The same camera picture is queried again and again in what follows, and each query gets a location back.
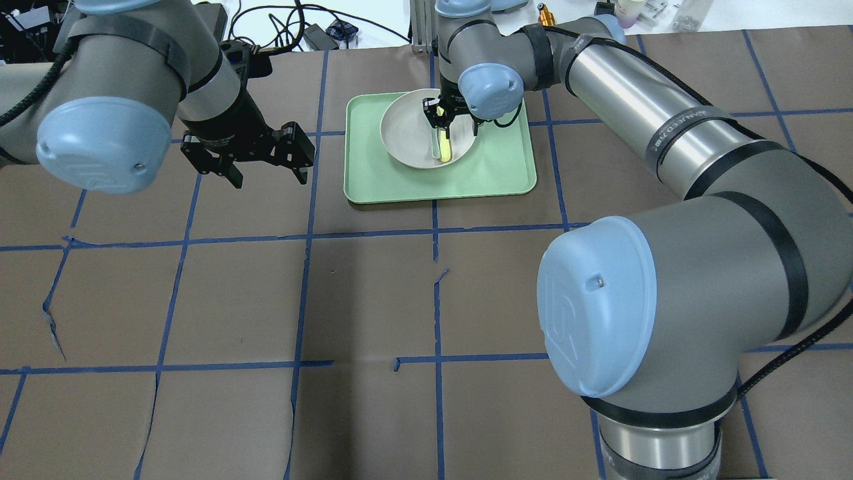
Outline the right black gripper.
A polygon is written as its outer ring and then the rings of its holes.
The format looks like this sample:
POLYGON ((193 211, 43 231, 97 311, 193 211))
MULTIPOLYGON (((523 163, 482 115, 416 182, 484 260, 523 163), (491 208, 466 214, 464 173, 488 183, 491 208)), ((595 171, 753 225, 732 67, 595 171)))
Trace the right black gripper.
POLYGON ((484 119, 475 117, 467 107, 466 101, 460 95, 440 94, 438 97, 423 99, 423 113, 433 129, 448 129, 457 116, 467 115, 472 119, 472 136, 478 137, 479 127, 484 125, 484 119))

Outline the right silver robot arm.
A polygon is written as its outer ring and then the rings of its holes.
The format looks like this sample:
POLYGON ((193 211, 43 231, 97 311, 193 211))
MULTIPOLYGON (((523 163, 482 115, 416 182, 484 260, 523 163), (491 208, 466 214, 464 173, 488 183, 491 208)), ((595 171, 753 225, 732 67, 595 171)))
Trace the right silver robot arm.
POLYGON ((667 188, 557 237, 537 318, 558 378, 598 416, 609 479, 714 479, 735 401, 851 316, 838 177, 744 127, 625 43, 614 15, 503 35, 488 1, 436 1, 448 136, 563 86, 667 188))

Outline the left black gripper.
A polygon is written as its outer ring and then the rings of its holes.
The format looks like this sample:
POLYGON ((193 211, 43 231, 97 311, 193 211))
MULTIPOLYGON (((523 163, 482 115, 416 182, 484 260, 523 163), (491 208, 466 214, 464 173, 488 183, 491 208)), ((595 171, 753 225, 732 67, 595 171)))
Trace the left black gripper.
POLYGON ((243 188, 243 174, 231 158, 223 157, 231 156, 238 162, 277 164, 295 174, 301 185, 307 184, 316 146, 296 121, 281 125, 279 130, 269 127, 246 90, 241 90, 228 109, 211 119, 192 121, 182 118, 181 121, 206 148, 196 153, 196 170, 200 174, 215 174, 224 177, 235 189, 243 188), (275 146, 277 160, 273 153, 275 146))

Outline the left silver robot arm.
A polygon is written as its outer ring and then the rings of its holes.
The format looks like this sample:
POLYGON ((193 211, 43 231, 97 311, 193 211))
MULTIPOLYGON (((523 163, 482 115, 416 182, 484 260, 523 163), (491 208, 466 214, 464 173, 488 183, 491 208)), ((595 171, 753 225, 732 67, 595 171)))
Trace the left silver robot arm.
POLYGON ((52 63, 2 66, 2 166, 39 165, 88 191, 151 185, 185 125, 183 155, 243 185, 241 162, 306 183, 316 149, 301 126, 269 127, 247 81, 271 72, 243 41, 219 41, 189 1, 76 1, 52 63))

